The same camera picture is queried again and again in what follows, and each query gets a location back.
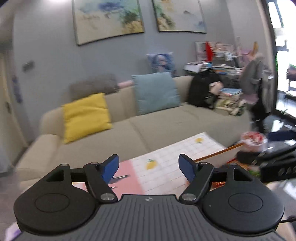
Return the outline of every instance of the light blue pillow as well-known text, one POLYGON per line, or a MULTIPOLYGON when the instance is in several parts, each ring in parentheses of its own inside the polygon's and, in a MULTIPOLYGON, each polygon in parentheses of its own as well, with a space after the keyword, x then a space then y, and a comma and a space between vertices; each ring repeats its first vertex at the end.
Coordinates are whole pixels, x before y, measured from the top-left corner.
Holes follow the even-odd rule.
POLYGON ((181 105, 175 81, 170 73, 133 75, 138 115, 181 105))

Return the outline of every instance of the door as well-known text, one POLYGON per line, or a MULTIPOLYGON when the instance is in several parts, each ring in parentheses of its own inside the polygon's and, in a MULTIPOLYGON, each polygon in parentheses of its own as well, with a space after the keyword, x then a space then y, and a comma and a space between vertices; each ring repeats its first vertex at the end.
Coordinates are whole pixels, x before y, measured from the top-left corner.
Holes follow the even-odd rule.
POLYGON ((276 110, 296 117, 296 102, 285 98, 285 92, 296 91, 296 81, 287 80, 287 70, 296 65, 296 5, 291 0, 266 0, 274 35, 278 71, 276 110))
POLYGON ((0 150, 14 163, 27 143, 20 131, 8 94, 5 61, 0 53, 0 150))

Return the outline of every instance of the picture frame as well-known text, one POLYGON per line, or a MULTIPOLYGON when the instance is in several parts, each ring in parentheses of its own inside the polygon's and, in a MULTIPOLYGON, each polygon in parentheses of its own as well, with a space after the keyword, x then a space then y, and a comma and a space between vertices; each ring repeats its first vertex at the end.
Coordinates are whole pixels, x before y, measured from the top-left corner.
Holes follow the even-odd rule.
POLYGON ((147 54, 147 57, 153 73, 169 72, 177 77, 173 53, 147 54))
POLYGON ((158 32, 206 34, 199 0, 152 0, 158 32))
POLYGON ((77 45, 145 32, 138 0, 72 0, 77 45))

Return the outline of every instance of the doorframe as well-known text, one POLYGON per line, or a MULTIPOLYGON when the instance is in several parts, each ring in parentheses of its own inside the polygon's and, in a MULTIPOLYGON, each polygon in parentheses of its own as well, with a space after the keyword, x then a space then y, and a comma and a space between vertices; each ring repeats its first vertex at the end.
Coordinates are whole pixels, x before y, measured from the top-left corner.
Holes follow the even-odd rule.
MULTIPOLYGON (((280 21, 280 23, 281 23, 281 28, 284 28, 285 26, 284 26, 283 18, 282 18, 282 16, 281 16, 281 12, 280 12, 280 10, 279 10, 279 5, 278 5, 278 3, 277 3, 278 0, 266 0, 266 1, 267 1, 267 5, 268 5, 269 3, 271 3, 271 2, 274 3, 274 5, 275 5, 275 7, 276 7, 277 14, 278 14, 278 16, 279 16, 279 21, 280 21)), ((277 50, 277 52, 278 52, 278 51, 286 51, 286 52, 288 52, 289 50, 287 49, 287 41, 285 41, 285 45, 284 45, 284 46, 277 46, 277 47, 276 47, 276 50, 277 50)))
POLYGON ((278 99, 278 80, 279 80, 279 74, 278 74, 278 67, 277 67, 277 51, 278 48, 276 46, 276 36, 274 33, 274 28, 272 26, 271 17, 269 14, 268 4, 267 0, 261 0, 263 10, 267 19, 267 25, 270 32, 271 42, 272 42, 272 51, 273 51, 273 58, 274 58, 274 80, 275 80, 275 88, 274 88, 274 98, 273 98, 273 107, 272 107, 272 114, 280 117, 281 119, 286 119, 288 122, 292 124, 296 124, 296 117, 292 117, 289 115, 284 115, 280 110, 276 109, 276 103, 278 99))
POLYGON ((10 109, 11 109, 11 117, 12 117, 12 121, 16 127, 16 130, 21 138, 21 141, 24 145, 25 148, 27 148, 29 146, 23 132, 22 129, 20 127, 20 124, 18 123, 17 117, 15 115, 15 110, 14 107, 12 105, 12 101, 11 101, 11 97, 10 97, 10 93, 9 93, 9 89, 8 89, 8 84, 7 84, 7 75, 6 75, 6 63, 5 63, 5 58, 4 58, 4 54, 0 53, 0 74, 2 71, 2 84, 3 85, 3 89, 4 89, 4 98, 6 100, 6 102, 10 105, 10 109))

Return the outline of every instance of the ribbed gray surface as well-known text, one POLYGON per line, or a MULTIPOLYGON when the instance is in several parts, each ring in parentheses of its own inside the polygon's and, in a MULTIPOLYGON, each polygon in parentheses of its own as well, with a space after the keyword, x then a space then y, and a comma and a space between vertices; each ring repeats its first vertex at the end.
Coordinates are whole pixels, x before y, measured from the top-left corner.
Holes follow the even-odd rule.
POLYGON ((183 205, 174 196, 125 195, 103 205, 80 229, 54 237, 22 233, 16 241, 283 241, 276 233, 260 237, 225 234, 206 222, 199 209, 183 205))

